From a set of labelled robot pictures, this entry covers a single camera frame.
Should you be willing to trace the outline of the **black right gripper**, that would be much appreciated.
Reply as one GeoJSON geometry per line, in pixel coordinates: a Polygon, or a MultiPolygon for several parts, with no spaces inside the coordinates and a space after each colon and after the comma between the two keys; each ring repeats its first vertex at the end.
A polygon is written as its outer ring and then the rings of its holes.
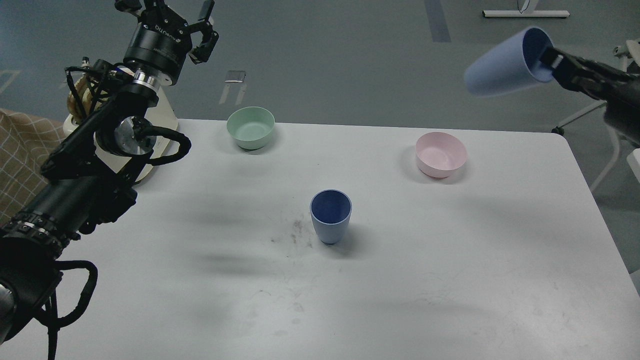
{"type": "Polygon", "coordinates": [[[580,92],[608,103],[638,103],[639,75],[608,64],[585,59],[546,47],[539,57],[540,66],[567,91],[580,92]]]}

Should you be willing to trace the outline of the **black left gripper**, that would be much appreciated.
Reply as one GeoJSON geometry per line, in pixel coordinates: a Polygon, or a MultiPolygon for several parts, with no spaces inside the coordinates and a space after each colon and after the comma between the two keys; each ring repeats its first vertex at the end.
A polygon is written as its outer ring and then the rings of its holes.
{"type": "Polygon", "coordinates": [[[164,75],[165,85],[178,82],[187,54],[195,65],[209,61],[219,34],[212,18],[215,0],[204,0],[198,20],[189,26],[190,34],[201,34],[200,43],[192,48],[185,28],[187,21],[168,5],[149,5],[149,0],[115,0],[121,13],[137,17],[138,24],[125,51],[123,63],[139,64],[164,75]]]}

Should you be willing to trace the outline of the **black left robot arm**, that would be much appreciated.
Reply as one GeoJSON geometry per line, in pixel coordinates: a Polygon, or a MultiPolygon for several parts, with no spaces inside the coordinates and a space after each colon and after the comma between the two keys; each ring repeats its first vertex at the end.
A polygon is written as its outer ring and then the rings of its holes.
{"type": "Polygon", "coordinates": [[[58,333],[86,312],[98,284],[93,262],[61,260],[63,250],[135,205],[133,186],[146,166],[190,152],[186,135],[153,125],[146,112],[162,87],[178,82],[185,60],[206,63],[219,39],[213,0],[203,2],[194,23],[163,0],[114,6],[137,18],[123,60],[84,57],[65,69],[78,126],[41,166],[44,189],[1,226],[1,341],[37,320],[47,329],[49,360],[57,355],[58,333]]]}

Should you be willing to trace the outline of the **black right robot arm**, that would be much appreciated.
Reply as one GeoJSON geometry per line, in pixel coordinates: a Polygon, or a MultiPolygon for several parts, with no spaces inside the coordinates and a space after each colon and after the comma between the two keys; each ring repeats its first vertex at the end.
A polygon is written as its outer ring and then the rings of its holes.
{"type": "Polygon", "coordinates": [[[565,90],[604,101],[604,121],[623,136],[640,141],[640,79],[608,64],[548,47],[539,58],[565,90]]]}

